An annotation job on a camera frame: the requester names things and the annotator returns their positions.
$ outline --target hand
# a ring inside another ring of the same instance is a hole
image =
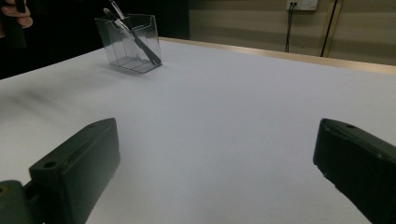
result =
[[[17,8],[15,7],[15,0],[0,0],[0,1],[5,1],[7,4],[3,7],[1,7],[1,12],[4,13],[6,16],[9,17],[15,17],[17,22],[23,27],[27,28],[31,25],[33,25],[33,19],[30,17],[30,10],[28,7],[25,7],[26,12],[25,13],[20,13],[17,11]],[[3,26],[0,21],[0,38],[5,36],[3,32]]]

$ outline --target white table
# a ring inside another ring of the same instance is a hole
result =
[[[121,163],[87,223],[369,223],[312,158],[322,118],[396,145],[396,76],[161,41],[145,75],[102,49],[0,81],[0,179],[116,118]]]

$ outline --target beige wall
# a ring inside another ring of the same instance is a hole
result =
[[[330,2],[293,14],[290,52],[318,55]],[[344,0],[329,57],[396,65],[395,19],[395,0]],[[284,51],[287,26],[286,0],[190,0],[191,40]]]

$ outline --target dark background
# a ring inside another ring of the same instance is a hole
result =
[[[124,13],[154,15],[159,36],[190,38],[188,0],[116,0]],[[107,0],[27,0],[34,25],[24,29],[27,49],[8,49],[0,38],[0,79],[102,48],[94,18]]]

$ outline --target transparent box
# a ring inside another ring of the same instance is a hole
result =
[[[95,18],[110,64],[146,73],[162,65],[160,42],[155,17],[124,14],[120,20],[129,30],[122,29],[107,16]]]

